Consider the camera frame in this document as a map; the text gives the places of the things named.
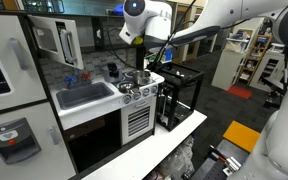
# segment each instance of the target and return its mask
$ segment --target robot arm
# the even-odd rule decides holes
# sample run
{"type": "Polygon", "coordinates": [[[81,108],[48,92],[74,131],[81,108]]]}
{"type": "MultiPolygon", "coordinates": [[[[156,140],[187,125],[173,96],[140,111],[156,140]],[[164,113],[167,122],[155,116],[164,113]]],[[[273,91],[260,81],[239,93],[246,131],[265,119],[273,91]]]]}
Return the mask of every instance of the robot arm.
{"type": "MultiPolygon", "coordinates": [[[[171,14],[171,7],[161,0],[126,0],[120,37],[131,44],[145,33],[144,45],[156,52],[164,48],[170,35],[171,14]]],[[[271,19],[274,37],[288,46],[288,0],[208,0],[194,25],[176,32],[170,40],[173,46],[192,43],[235,21],[253,17],[271,19]]],[[[288,179],[288,93],[246,163],[228,179],[288,179]]]]}
{"type": "MultiPolygon", "coordinates": [[[[126,0],[120,37],[131,44],[145,32],[145,47],[156,52],[170,35],[171,14],[170,5],[162,1],[126,0]]],[[[177,47],[199,41],[216,35],[224,26],[253,17],[270,18],[274,37],[288,46],[288,0],[208,0],[194,25],[176,32],[171,43],[177,47]]]]}

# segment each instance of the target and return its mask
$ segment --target metal shelving unit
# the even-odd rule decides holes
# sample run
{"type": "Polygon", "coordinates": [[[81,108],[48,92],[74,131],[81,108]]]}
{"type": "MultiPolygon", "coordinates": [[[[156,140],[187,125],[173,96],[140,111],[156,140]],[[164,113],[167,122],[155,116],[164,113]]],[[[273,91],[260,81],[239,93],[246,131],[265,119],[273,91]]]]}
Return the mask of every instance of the metal shelving unit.
{"type": "Polygon", "coordinates": [[[239,73],[238,81],[245,82],[248,85],[250,84],[260,64],[260,61],[262,60],[268,46],[270,45],[271,40],[272,36],[266,36],[266,35],[256,36],[246,58],[244,59],[243,68],[239,73]]]}

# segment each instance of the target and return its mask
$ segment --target handle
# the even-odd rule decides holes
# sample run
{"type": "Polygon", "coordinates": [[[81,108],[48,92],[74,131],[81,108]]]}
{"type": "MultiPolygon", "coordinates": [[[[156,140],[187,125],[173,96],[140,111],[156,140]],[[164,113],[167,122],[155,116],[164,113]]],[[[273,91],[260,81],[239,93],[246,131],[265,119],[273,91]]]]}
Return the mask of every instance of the handle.
{"type": "Polygon", "coordinates": [[[147,105],[147,104],[148,104],[148,102],[147,102],[147,101],[144,101],[144,103],[142,103],[142,104],[135,105],[135,108],[141,108],[141,107],[143,107],[143,106],[145,106],[145,105],[147,105]]]}
{"type": "Polygon", "coordinates": [[[50,128],[48,128],[48,132],[50,133],[52,139],[53,139],[53,143],[54,145],[58,145],[58,143],[60,142],[56,130],[53,126],[51,126],[50,128]]]}
{"type": "Polygon", "coordinates": [[[10,44],[15,52],[15,56],[18,60],[18,64],[20,65],[21,69],[22,70],[28,70],[28,66],[25,62],[25,59],[23,57],[23,53],[21,51],[21,48],[20,48],[20,43],[18,42],[17,39],[15,38],[10,38],[10,44]]]}
{"type": "Polygon", "coordinates": [[[77,60],[77,58],[74,58],[71,55],[70,48],[68,45],[68,36],[71,36],[71,35],[72,35],[72,32],[67,31],[65,29],[61,30],[61,43],[62,43],[64,55],[69,63],[73,63],[74,61],[77,60]]]}

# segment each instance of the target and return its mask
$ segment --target countertop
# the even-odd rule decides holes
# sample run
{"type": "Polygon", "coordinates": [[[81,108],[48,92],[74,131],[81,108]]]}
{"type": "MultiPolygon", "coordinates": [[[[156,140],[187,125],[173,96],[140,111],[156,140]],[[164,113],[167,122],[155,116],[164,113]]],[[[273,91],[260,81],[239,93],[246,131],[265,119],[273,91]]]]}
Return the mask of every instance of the countertop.
{"type": "Polygon", "coordinates": [[[193,114],[169,132],[156,124],[155,135],[150,136],[132,149],[121,154],[83,180],[139,180],[143,179],[187,136],[206,119],[206,116],[194,111],[193,114]]]}
{"type": "MultiPolygon", "coordinates": [[[[162,76],[159,76],[156,73],[151,73],[152,79],[155,81],[153,85],[160,84],[164,82],[164,78],[162,76]]],[[[104,83],[108,88],[110,88],[113,91],[113,95],[89,102],[86,104],[82,104],[80,106],[63,110],[60,108],[59,102],[57,100],[56,94],[60,91],[67,90],[65,87],[52,87],[50,89],[52,99],[54,101],[56,111],[58,113],[58,116],[61,119],[61,123],[64,130],[67,130],[69,128],[72,128],[74,126],[77,126],[79,124],[82,124],[84,122],[90,121],[94,118],[97,118],[99,116],[102,116],[104,114],[107,114],[109,112],[115,111],[117,109],[123,108],[125,106],[131,105],[137,101],[132,100],[129,104],[124,104],[122,102],[122,98],[126,95],[121,92],[111,83],[105,82],[104,78],[102,76],[98,76],[97,78],[92,80],[92,83],[98,83],[102,82],[104,83]]],[[[145,89],[147,86],[141,86],[140,91],[145,89]]]]}

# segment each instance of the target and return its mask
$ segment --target white panel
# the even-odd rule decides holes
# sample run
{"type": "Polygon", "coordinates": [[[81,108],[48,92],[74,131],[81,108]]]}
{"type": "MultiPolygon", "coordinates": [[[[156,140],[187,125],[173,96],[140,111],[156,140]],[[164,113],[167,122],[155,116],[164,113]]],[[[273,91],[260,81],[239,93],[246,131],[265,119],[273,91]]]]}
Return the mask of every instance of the white panel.
{"type": "Polygon", "coordinates": [[[45,99],[41,80],[27,45],[20,22],[16,16],[0,15],[0,61],[14,87],[14,92],[0,97],[0,110],[45,99]],[[10,45],[10,38],[18,40],[23,59],[28,66],[22,70],[10,45]]]}
{"type": "Polygon", "coordinates": [[[212,81],[212,85],[228,90],[237,73],[243,54],[224,50],[212,81]]]}
{"type": "Polygon", "coordinates": [[[27,119],[42,150],[33,157],[13,165],[6,165],[0,158],[0,179],[63,180],[74,176],[75,171],[51,106],[45,103],[11,113],[1,114],[0,124],[23,117],[27,119]],[[60,139],[57,145],[54,145],[48,133],[48,128],[51,126],[55,128],[57,137],[60,139]]]}
{"type": "Polygon", "coordinates": [[[137,103],[134,103],[132,105],[129,105],[125,108],[121,109],[121,121],[122,121],[122,145],[127,144],[128,142],[134,140],[135,138],[143,135],[144,133],[146,133],[147,131],[153,129],[153,124],[154,124],[154,120],[155,120],[155,106],[156,106],[156,97],[152,96],[150,98],[146,98],[142,101],[139,101],[137,103]],[[141,104],[147,102],[147,105],[141,107],[141,108],[137,108],[137,106],[140,106],[141,104]],[[135,133],[132,136],[128,135],[128,115],[135,113],[137,111],[140,111],[142,109],[145,109],[146,107],[150,107],[150,115],[149,115],[149,125],[148,127],[144,128],[143,130],[141,130],[140,132],[135,133]]]}

